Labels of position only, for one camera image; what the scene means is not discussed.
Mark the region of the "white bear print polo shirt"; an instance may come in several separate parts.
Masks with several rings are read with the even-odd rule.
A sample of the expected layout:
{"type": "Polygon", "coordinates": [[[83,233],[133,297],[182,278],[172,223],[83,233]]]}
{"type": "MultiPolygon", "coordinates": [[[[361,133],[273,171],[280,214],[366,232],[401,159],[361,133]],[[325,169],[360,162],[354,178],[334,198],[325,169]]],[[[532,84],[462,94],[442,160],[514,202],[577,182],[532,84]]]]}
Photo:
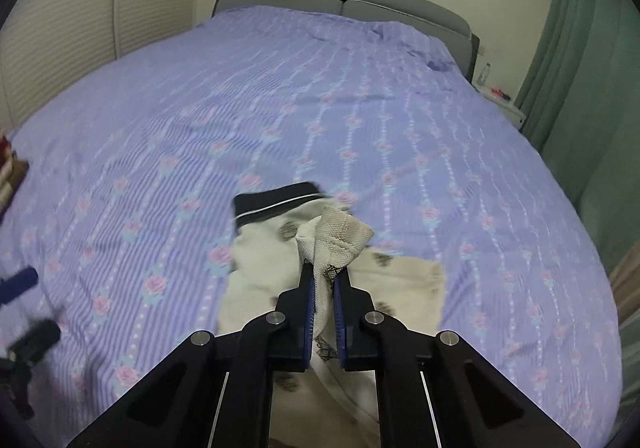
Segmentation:
{"type": "Polygon", "coordinates": [[[285,291],[307,287],[302,313],[308,367],[273,377],[270,446],[380,446],[374,374],[347,372],[338,362],[333,283],[347,269],[375,311],[432,335],[444,307],[445,269],[372,246],[373,229],[312,183],[241,194],[233,210],[236,236],[219,332],[241,330],[274,311],[285,291]]]}

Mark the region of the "grey upholstered headboard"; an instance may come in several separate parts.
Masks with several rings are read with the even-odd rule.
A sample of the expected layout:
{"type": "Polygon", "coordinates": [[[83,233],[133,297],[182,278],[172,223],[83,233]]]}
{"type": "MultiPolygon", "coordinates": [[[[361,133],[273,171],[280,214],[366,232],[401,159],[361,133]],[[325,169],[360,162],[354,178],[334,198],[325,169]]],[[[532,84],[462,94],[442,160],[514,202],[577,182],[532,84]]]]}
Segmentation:
{"type": "Polygon", "coordinates": [[[244,6],[341,15],[365,22],[399,22],[444,42],[466,80],[474,76],[480,38],[460,15],[427,0],[216,0],[213,15],[244,6]]]}

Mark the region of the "red item on nightstand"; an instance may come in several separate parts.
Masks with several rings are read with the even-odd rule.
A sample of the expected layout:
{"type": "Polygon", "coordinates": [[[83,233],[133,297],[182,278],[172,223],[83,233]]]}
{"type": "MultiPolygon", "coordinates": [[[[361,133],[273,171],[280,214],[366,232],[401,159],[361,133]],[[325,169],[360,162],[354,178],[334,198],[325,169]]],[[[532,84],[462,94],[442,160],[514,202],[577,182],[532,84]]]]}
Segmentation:
{"type": "Polygon", "coordinates": [[[500,89],[491,88],[490,89],[490,93],[491,93],[491,95],[500,97],[505,101],[511,101],[512,100],[512,98],[511,98],[511,96],[509,94],[504,93],[503,90],[500,90],[500,89]]]}

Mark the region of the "dark red folded garment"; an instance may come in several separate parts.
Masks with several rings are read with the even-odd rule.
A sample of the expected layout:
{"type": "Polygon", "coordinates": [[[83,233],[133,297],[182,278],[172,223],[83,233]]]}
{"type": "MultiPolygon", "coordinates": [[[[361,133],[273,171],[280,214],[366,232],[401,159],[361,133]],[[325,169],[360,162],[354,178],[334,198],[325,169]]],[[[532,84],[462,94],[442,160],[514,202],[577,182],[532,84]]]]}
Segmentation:
{"type": "Polygon", "coordinates": [[[0,164],[4,164],[9,158],[13,156],[13,149],[9,138],[6,137],[6,133],[0,132],[0,164]]]}

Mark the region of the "white bedside table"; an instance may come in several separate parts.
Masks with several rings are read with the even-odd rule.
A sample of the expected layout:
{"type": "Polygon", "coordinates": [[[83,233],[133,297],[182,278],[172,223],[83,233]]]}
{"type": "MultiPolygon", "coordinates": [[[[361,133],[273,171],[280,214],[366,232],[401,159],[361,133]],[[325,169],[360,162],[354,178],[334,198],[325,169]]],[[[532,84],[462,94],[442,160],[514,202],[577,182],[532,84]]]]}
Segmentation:
{"type": "Polygon", "coordinates": [[[522,130],[526,116],[520,109],[518,109],[518,107],[515,106],[514,101],[505,101],[500,97],[491,95],[491,88],[489,86],[479,86],[476,83],[474,83],[473,86],[478,92],[480,92],[480,94],[483,95],[484,98],[486,98],[488,102],[495,104],[500,109],[503,116],[511,122],[516,130],[522,130]]]}

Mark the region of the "white louvered wardrobe doors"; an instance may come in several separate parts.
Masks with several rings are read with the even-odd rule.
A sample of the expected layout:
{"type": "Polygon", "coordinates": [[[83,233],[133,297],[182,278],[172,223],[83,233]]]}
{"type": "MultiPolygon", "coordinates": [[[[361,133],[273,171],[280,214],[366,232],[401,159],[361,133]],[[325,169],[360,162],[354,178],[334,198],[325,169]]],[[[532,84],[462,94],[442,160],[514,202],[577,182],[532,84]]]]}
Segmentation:
{"type": "Polygon", "coordinates": [[[104,64],[194,25],[195,0],[17,0],[1,29],[1,127],[104,64]]]}

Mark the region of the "green curtain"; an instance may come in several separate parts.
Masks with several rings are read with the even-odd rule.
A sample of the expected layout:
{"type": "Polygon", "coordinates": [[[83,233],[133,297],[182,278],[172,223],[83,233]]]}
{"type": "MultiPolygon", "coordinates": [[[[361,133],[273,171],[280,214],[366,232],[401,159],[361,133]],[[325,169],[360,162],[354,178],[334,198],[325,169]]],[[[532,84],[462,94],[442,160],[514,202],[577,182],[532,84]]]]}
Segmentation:
{"type": "Polygon", "coordinates": [[[639,12],[551,0],[516,104],[608,272],[639,240],[639,12]]]}

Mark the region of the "clear plastic bottle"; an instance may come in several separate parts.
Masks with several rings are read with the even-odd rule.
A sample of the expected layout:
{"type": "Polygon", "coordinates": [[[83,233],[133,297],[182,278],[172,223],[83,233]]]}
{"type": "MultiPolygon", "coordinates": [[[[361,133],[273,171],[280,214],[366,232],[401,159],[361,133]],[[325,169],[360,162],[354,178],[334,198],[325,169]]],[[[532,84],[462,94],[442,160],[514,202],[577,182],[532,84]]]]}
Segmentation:
{"type": "Polygon", "coordinates": [[[490,64],[486,63],[483,69],[480,71],[480,74],[477,77],[477,84],[479,86],[484,86],[486,84],[486,81],[489,76],[490,68],[491,68],[490,64]]]}

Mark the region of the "purple floral bed cover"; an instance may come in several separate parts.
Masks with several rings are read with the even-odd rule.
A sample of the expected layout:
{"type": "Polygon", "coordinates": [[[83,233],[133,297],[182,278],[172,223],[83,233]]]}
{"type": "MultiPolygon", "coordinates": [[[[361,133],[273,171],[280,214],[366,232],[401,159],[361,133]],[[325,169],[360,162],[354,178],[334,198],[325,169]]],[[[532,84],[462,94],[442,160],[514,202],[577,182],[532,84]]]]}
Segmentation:
{"type": "Polygon", "coordinates": [[[253,6],[103,66],[34,113],[1,313],[61,341],[32,427],[63,446],[189,333],[221,322],[232,201],[316,184],[384,253],[442,263],[442,325],[584,447],[612,431],[622,362],[599,254],[564,191],[445,45],[400,23],[253,6]]]}

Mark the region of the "beige sheer curtain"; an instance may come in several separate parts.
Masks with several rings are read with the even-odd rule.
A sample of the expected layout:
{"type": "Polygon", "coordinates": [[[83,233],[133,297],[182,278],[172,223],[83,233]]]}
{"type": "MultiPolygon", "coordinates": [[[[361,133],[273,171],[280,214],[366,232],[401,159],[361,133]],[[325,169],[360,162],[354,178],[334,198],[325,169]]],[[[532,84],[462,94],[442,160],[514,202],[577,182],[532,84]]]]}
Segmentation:
{"type": "Polygon", "coordinates": [[[632,408],[639,397],[639,242],[636,241],[610,275],[620,323],[623,392],[620,410],[632,408]]]}

